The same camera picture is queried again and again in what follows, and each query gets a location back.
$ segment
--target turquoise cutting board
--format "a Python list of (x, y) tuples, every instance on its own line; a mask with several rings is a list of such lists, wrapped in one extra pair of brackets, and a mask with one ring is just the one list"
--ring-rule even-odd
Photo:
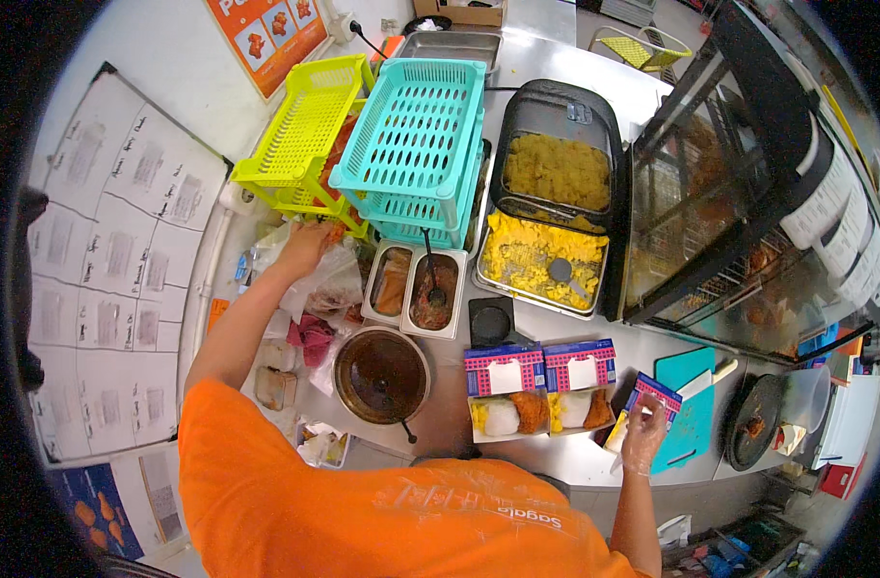
[[(716, 358), (713, 348), (704, 347), (656, 360), (655, 379), (663, 386), (677, 391), (707, 369), (713, 371), (716, 368)], [(716, 395), (714, 388), (710, 386), (704, 389), (681, 405), (680, 413), (671, 425), (671, 431), (652, 462), (653, 475), (683, 467), (710, 449), (713, 397)]]

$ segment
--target blue poster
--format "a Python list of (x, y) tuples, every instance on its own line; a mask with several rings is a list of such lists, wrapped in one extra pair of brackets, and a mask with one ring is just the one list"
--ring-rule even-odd
[(126, 560), (144, 556), (128, 524), (108, 463), (52, 470), (49, 481), (81, 536)]

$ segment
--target yellow-green plastic basket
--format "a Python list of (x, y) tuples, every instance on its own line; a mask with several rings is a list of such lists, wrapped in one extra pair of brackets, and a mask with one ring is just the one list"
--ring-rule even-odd
[[(373, 87), (373, 74), (364, 54), (298, 64), (285, 77), (286, 98), (263, 135), (257, 153), (238, 161), (231, 180), (288, 216), (318, 214), (340, 220), (347, 233), (364, 237), (367, 223), (358, 225), (348, 214), (345, 197), (337, 200), (318, 183), (344, 119), (359, 112), (360, 88)], [(312, 206), (318, 199), (324, 206)]]

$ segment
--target person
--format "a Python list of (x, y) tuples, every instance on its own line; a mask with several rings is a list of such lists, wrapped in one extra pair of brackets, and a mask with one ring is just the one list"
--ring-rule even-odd
[(189, 370), (180, 496), (212, 576), (653, 576), (649, 469), (665, 435), (652, 398), (631, 413), (610, 548), (549, 483), (501, 460), (308, 466), (240, 393), (290, 285), (314, 271), (328, 224), (295, 225), (282, 253), (215, 323)]

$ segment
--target chair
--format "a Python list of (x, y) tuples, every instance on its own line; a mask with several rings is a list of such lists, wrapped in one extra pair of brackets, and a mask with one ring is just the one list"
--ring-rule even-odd
[[(606, 29), (616, 32), (620, 34), (620, 36), (597, 38), (597, 34)], [(651, 30), (654, 34), (657, 34), (659, 38), (665, 37), (668, 40), (674, 40), (680, 44), (683, 51), (671, 50), (670, 48), (653, 44), (648, 40), (637, 38), (638, 36), (642, 36), (647, 30)], [(595, 47), (595, 42), (603, 43), (610, 50), (617, 53), (617, 55), (623, 59), (623, 62), (637, 70), (642, 70), (642, 72), (661, 72), (677, 62), (679, 58), (693, 55), (691, 49), (688, 48), (684, 42), (665, 34), (665, 32), (656, 29), (653, 26), (646, 26), (645, 28), (640, 29), (636, 36), (612, 26), (602, 26), (595, 30), (595, 35), (592, 36), (591, 42), (588, 44), (588, 52), (591, 52)]]

